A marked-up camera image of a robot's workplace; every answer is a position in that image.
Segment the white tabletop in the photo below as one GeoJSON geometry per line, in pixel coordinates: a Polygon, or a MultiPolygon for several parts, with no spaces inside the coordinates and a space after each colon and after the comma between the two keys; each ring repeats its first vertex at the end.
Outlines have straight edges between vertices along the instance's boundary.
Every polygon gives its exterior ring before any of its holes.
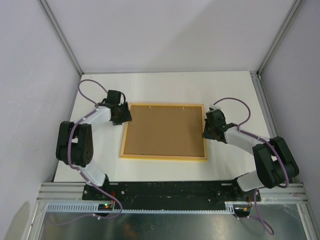
{"type": "MultiPolygon", "coordinates": [[[[210,104],[221,98],[239,98],[251,109],[251,119],[243,128],[260,136],[269,136],[248,71],[87,74],[82,79],[93,79],[106,89],[123,92],[129,103],[204,104],[207,111],[210,104]]],[[[92,82],[84,82],[81,90],[96,102],[106,97],[105,92],[92,82]]],[[[237,124],[248,116],[247,109],[237,101],[225,100],[218,105],[227,123],[237,124]]],[[[71,121],[83,117],[93,107],[78,93],[71,121]]],[[[112,126],[108,122],[93,134],[93,160],[112,182],[230,180],[255,170],[252,155],[214,140],[207,140],[208,161],[121,159],[123,129],[123,125],[112,126]]],[[[84,180],[77,171],[60,161],[54,181],[84,180]]]]}

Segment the brown board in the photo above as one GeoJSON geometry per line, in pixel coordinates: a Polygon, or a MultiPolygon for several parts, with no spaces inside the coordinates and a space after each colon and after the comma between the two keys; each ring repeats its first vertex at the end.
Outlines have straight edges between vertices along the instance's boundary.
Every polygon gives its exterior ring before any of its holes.
{"type": "Polygon", "coordinates": [[[121,158],[207,160],[203,104],[130,104],[121,158]]]}

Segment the white wall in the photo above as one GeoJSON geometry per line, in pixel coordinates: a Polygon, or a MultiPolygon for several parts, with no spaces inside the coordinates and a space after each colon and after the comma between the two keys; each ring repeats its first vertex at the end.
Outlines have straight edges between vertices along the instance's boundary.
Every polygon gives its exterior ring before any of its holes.
{"type": "Polygon", "coordinates": [[[80,77],[36,0],[2,1],[0,32],[0,239],[18,240],[80,77]]]}
{"type": "Polygon", "coordinates": [[[82,71],[257,70],[293,0],[48,0],[82,71]]]}
{"type": "Polygon", "coordinates": [[[320,1],[307,0],[262,74],[320,224],[320,1]]]}

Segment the yellow frame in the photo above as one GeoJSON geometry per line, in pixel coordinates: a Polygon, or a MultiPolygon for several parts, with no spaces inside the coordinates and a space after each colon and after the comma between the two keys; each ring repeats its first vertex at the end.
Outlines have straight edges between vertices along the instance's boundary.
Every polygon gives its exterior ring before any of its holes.
{"type": "MultiPolygon", "coordinates": [[[[187,103],[154,103],[154,102],[134,102],[129,103],[131,106],[154,106],[154,107],[201,107],[202,113],[202,131],[205,129],[205,105],[204,104],[187,104],[187,103]]],[[[136,154],[125,154],[125,143],[127,138],[128,124],[124,125],[120,158],[122,159],[149,159],[149,160],[184,160],[184,161],[207,161],[207,141],[203,139],[203,150],[204,156],[160,156],[160,155],[136,155],[136,154]]]]}

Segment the gray floor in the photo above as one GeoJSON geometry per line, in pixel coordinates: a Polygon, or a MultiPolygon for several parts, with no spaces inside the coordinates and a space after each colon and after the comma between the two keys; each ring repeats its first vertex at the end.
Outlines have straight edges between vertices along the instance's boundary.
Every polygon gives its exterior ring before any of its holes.
{"type": "MultiPolygon", "coordinates": [[[[128,214],[116,219],[85,217],[64,226],[45,221],[41,240],[306,240],[296,205],[261,205],[260,212],[274,229],[270,236],[254,219],[237,220],[223,214],[128,214]]],[[[56,223],[83,213],[51,213],[56,223]]]]}

